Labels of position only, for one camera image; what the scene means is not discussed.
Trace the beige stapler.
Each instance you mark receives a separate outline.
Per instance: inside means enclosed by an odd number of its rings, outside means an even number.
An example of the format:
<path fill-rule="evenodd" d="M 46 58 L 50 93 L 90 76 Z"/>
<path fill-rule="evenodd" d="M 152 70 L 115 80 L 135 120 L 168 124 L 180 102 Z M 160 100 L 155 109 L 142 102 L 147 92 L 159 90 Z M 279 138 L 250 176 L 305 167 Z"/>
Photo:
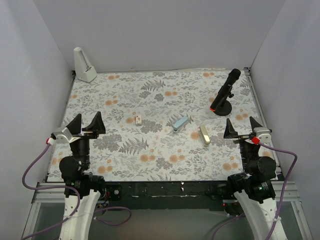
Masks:
<path fill-rule="evenodd" d="M 199 135 L 203 141 L 203 144 L 205 146 L 208 146 L 211 143 L 211 139 L 210 139 L 210 136 L 209 136 L 209 133 L 208 133 L 206 126 L 204 124 L 201 124 L 199 126 L 198 131 L 199 131 Z"/>

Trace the light blue stapler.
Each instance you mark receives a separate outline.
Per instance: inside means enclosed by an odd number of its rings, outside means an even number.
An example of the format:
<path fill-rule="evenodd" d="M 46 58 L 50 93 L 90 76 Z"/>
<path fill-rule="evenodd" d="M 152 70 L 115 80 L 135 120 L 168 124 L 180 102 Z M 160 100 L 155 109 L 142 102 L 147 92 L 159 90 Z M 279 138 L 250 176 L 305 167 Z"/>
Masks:
<path fill-rule="evenodd" d="M 188 116 L 183 116 L 179 120 L 177 120 L 173 126 L 172 129 L 174 132 L 178 132 L 182 127 L 184 127 L 189 122 Z"/>

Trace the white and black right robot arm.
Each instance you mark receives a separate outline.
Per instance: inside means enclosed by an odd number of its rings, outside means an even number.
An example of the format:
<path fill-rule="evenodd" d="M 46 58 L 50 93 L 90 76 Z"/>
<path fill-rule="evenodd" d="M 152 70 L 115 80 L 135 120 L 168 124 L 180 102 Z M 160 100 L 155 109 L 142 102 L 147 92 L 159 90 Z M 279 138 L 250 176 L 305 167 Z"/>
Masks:
<path fill-rule="evenodd" d="M 231 120 L 226 120 L 223 137 L 239 144 L 244 170 L 228 176 L 227 195 L 237 199 L 256 240 L 287 239 L 281 218 L 277 216 L 276 193 L 272 179 L 276 177 L 276 161 L 260 156 L 262 144 L 271 142 L 271 130 L 250 117 L 252 131 L 238 134 Z"/>

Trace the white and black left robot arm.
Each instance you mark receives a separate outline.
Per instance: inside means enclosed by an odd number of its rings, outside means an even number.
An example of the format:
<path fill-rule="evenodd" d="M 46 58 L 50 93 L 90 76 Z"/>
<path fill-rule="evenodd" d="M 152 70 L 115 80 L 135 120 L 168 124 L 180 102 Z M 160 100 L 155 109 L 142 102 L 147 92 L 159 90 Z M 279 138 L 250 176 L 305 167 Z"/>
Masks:
<path fill-rule="evenodd" d="M 88 171 L 90 141 L 105 132 L 102 115 L 98 111 L 88 126 L 82 127 L 82 115 L 78 114 L 54 134 L 57 144 L 68 144 L 71 150 L 71 155 L 63 157 L 59 163 L 65 184 L 61 240 L 88 239 L 96 203 L 106 196 L 104 178 Z"/>

